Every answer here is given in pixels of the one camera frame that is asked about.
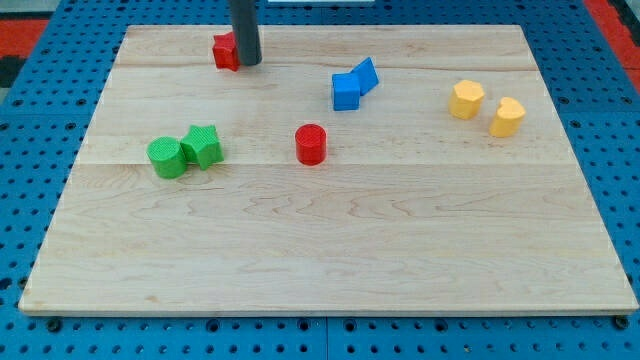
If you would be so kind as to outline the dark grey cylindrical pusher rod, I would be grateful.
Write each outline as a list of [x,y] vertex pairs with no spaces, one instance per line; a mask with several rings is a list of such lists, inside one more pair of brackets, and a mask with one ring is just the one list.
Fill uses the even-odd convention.
[[262,62],[259,27],[254,0],[229,0],[231,25],[239,61],[245,66]]

